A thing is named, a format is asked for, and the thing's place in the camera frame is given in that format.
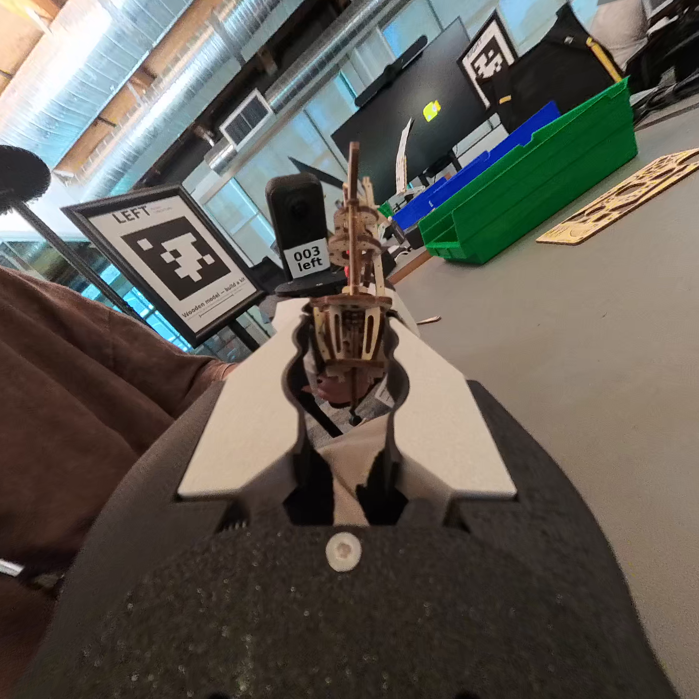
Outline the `large silver spiral duct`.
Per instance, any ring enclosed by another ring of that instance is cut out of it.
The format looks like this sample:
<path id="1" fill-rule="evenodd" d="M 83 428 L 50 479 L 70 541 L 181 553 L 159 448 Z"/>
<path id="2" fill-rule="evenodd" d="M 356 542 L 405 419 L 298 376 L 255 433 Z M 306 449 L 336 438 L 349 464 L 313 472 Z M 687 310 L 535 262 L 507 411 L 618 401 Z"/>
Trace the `large silver spiral duct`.
<path id="1" fill-rule="evenodd" d="M 54 168 L 193 1 L 68 1 L 1 95 L 1 144 Z"/>
<path id="2" fill-rule="evenodd" d="M 80 170 L 86 199 L 184 182 L 248 92 L 266 91 L 348 1 L 221 1 Z"/>

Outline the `person's left hand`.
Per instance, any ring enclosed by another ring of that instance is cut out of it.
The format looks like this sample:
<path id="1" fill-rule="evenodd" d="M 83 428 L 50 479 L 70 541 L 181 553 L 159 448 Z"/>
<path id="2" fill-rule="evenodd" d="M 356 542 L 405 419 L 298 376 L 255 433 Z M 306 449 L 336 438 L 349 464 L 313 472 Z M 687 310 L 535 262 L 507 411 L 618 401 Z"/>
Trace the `person's left hand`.
<path id="1" fill-rule="evenodd" d="M 352 401 L 352 389 L 349 381 L 325 374 L 317 377 L 315 394 L 319 399 L 332 406 L 345 406 Z"/>

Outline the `white paper strip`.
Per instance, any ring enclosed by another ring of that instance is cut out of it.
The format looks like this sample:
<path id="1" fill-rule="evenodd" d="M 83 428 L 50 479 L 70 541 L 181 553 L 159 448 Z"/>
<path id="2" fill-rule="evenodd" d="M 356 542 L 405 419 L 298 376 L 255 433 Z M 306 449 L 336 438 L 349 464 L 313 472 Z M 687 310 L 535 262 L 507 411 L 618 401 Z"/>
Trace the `white paper strip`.
<path id="1" fill-rule="evenodd" d="M 396 194 L 403 194 L 408 185 L 407 178 L 407 142 L 414 124 L 414 118 L 409 118 L 406 126 L 403 128 L 400 134 L 400 140 L 398 144 L 398 151 L 396 153 L 396 168 L 395 168 L 395 182 L 396 182 Z"/>

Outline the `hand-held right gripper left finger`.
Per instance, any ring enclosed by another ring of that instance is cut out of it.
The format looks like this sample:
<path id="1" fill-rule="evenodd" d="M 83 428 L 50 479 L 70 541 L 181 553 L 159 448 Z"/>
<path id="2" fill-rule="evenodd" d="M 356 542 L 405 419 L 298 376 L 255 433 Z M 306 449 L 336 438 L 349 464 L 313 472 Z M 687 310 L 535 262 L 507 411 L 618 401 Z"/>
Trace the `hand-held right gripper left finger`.
<path id="1" fill-rule="evenodd" d="M 235 520 L 331 522 L 331 470 L 308 437 L 307 315 L 292 315 L 225 380 L 178 485 L 178 504 L 221 505 Z"/>

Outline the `blue plastic bin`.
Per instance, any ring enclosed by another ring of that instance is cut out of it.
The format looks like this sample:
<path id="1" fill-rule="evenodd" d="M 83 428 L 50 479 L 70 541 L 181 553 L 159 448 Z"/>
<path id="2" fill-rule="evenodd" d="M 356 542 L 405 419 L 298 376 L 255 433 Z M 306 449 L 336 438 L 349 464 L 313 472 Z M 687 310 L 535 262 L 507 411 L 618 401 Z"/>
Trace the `blue plastic bin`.
<path id="1" fill-rule="evenodd" d="M 555 101 L 549 101 L 492 150 L 481 153 L 450 179 L 441 178 L 427 190 L 414 197 L 392 214 L 392 220 L 402 229 L 409 229 L 469 185 L 515 147 L 527 145 L 537 130 L 547 126 L 560 116 L 561 113 Z"/>

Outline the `laser-cut wooden parts sheet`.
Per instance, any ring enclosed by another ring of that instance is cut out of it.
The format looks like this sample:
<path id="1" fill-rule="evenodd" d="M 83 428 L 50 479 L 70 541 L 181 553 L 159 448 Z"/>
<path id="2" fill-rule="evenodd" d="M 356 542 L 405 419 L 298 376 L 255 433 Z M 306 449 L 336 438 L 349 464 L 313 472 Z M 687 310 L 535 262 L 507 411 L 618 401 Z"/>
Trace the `laser-cut wooden parts sheet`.
<path id="1" fill-rule="evenodd" d="M 542 234 L 536 242 L 580 245 L 696 170 L 697 148 L 663 155 Z"/>

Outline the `green plastic bin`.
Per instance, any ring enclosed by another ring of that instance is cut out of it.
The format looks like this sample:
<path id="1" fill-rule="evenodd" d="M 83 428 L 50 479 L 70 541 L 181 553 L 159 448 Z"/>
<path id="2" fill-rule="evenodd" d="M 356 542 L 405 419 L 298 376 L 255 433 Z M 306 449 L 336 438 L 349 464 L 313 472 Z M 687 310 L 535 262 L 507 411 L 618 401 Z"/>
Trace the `green plastic bin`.
<path id="1" fill-rule="evenodd" d="M 419 222 L 430 255 L 483 265 L 636 157 L 628 79 L 533 133 Z"/>

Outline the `black monitor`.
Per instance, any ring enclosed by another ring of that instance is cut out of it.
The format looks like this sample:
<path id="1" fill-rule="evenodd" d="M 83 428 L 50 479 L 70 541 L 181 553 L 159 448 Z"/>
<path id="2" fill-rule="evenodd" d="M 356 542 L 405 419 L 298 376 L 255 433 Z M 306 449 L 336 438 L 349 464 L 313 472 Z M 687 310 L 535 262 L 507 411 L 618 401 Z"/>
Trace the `black monitor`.
<path id="1" fill-rule="evenodd" d="M 359 176 L 371 179 L 380 203 L 396 194 L 396 153 L 409 118 L 415 121 L 407 142 L 408 182 L 447 156 L 486 121 L 486 110 L 458 65 L 468 43 L 463 22 L 457 18 L 393 84 L 332 133 L 344 157 L 348 157 L 351 142 L 360 143 Z M 422 111 L 435 99 L 442 109 L 427 123 Z"/>

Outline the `framed marker sign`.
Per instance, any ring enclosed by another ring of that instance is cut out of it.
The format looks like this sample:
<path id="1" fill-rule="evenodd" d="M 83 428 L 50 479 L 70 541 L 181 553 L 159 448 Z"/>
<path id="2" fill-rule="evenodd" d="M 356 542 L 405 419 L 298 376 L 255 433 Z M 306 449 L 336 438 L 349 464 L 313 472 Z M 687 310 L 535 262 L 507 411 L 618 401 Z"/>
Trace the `framed marker sign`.
<path id="1" fill-rule="evenodd" d="M 240 317 L 266 293 L 183 186 L 141 189 L 61 212 L 191 347 L 223 328 L 249 350 L 260 347 Z"/>
<path id="2" fill-rule="evenodd" d="M 471 84 L 486 111 L 491 110 L 491 103 L 485 95 L 483 85 L 502 69 L 513 65 L 518 57 L 501 15 L 498 9 L 494 9 L 458 58 L 461 73 Z"/>

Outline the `narrow silver duct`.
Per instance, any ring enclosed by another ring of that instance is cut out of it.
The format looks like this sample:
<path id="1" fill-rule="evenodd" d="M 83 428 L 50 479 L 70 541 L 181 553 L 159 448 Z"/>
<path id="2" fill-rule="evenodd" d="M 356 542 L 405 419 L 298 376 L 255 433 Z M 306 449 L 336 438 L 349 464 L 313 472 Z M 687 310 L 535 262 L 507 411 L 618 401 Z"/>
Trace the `narrow silver duct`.
<path id="1" fill-rule="evenodd" d="M 284 85 L 287 75 L 264 95 L 273 115 L 262 124 L 258 134 L 243 146 L 235 146 L 223 138 L 207 153 L 205 163 L 220 176 L 239 170 L 298 116 L 310 121 L 312 138 L 325 143 L 330 133 L 356 112 L 357 96 L 396 58 L 383 36 L 372 33 L 322 68 L 313 65 L 290 71 L 291 78 Z"/>

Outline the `black webcam bar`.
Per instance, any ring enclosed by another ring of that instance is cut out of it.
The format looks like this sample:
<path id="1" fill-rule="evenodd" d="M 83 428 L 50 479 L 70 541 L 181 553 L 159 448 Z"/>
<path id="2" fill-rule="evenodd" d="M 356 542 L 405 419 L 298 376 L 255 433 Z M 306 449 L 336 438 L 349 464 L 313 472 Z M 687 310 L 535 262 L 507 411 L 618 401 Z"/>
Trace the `black webcam bar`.
<path id="1" fill-rule="evenodd" d="M 357 110 L 371 102 L 382 90 L 389 87 L 406 68 L 421 57 L 428 39 L 425 34 L 416 39 L 396 60 L 384 67 L 383 72 L 354 100 Z"/>

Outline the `black bag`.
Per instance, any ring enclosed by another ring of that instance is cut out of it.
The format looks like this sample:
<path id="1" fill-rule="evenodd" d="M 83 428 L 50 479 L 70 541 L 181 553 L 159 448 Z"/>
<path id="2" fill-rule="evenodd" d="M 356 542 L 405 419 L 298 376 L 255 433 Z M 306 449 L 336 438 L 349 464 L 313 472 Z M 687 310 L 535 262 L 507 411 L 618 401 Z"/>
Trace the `black bag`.
<path id="1" fill-rule="evenodd" d="M 482 91 L 512 134 L 549 102 L 564 115 L 622 82 L 622 73 L 565 3 L 541 41 L 511 65 L 503 64 L 485 80 Z"/>

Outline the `framed RIGHT marker sign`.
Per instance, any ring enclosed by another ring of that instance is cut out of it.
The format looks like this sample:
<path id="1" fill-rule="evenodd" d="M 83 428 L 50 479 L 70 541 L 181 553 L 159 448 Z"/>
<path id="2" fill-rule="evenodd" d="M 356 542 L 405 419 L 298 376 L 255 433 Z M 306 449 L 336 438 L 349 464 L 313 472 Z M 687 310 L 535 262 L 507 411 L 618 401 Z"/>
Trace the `framed RIGHT marker sign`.
<path id="1" fill-rule="evenodd" d="M 486 111 L 491 110 L 491 103 L 485 95 L 483 85 L 502 69 L 513 65 L 518 57 L 501 15 L 498 9 L 494 9 L 458 58 L 461 73 L 471 84 Z"/>

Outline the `black floor stand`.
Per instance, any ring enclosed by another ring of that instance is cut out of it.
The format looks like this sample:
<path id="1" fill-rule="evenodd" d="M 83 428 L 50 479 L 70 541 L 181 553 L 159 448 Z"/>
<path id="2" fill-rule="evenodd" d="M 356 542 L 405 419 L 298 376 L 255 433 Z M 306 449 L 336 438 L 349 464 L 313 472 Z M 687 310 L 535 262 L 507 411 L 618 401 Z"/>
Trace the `black floor stand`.
<path id="1" fill-rule="evenodd" d="M 29 207 L 30 201 L 47 192 L 50 180 L 50 170 L 41 158 L 19 147 L 1 145 L 1 213 L 20 215 L 121 312 L 145 325 L 145 320 Z"/>

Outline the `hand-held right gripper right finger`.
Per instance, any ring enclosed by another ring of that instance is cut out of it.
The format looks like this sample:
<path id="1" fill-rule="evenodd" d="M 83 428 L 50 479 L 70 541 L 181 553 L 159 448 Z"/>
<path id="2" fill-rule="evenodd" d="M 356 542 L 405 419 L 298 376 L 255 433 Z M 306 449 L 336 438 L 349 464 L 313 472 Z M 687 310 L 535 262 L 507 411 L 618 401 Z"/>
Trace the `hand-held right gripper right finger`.
<path id="1" fill-rule="evenodd" d="M 387 330 L 394 400 L 357 499 L 369 523 L 396 523 L 409 502 L 439 521 L 460 501 L 513 501 L 517 487 L 459 370 L 409 330 Z"/>

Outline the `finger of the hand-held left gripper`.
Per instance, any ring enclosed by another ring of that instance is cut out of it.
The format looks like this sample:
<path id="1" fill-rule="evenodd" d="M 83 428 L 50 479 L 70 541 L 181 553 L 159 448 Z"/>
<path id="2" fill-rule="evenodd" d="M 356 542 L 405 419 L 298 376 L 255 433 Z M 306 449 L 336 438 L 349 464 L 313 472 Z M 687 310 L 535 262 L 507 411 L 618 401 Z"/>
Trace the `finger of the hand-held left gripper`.
<path id="1" fill-rule="evenodd" d="M 410 331 L 414 336 L 422 336 L 416 319 L 412 316 L 411 312 L 407 310 L 407 308 L 391 308 L 388 315 L 390 318 L 396 319 L 398 323 Z"/>
<path id="2" fill-rule="evenodd" d="M 273 335 L 270 341 L 276 341 L 278 336 L 294 339 L 306 322 L 305 299 L 282 299 L 276 304 L 272 319 Z"/>

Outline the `white air vent grille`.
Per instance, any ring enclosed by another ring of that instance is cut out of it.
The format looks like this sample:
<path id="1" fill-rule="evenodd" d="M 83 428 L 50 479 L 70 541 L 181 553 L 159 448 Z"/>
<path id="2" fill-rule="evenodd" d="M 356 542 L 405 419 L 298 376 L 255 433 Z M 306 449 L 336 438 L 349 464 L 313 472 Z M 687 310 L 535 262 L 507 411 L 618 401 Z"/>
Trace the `white air vent grille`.
<path id="1" fill-rule="evenodd" d="M 259 90 L 251 91 L 220 125 L 220 133 L 240 151 L 275 119 L 275 112 Z"/>

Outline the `wooden mechanical model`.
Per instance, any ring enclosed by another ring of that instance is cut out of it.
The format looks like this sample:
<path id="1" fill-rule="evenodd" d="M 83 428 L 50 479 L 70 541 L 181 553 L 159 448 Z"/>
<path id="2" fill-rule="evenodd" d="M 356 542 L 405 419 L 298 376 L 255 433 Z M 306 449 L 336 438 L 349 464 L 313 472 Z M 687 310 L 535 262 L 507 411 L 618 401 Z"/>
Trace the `wooden mechanical model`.
<path id="1" fill-rule="evenodd" d="M 374 201 L 368 176 L 359 177 L 360 143 L 351 142 L 343 200 L 334 214 L 328 240 L 330 262 L 344 269 L 343 251 L 353 256 L 349 279 L 340 293 L 311 298 L 310 352 L 315 386 L 319 375 L 348 380 L 352 401 L 349 423 L 358 426 L 357 408 L 376 381 L 385 376 L 384 331 L 393 301 L 387 293 L 382 264 L 382 234 L 389 225 Z"/>

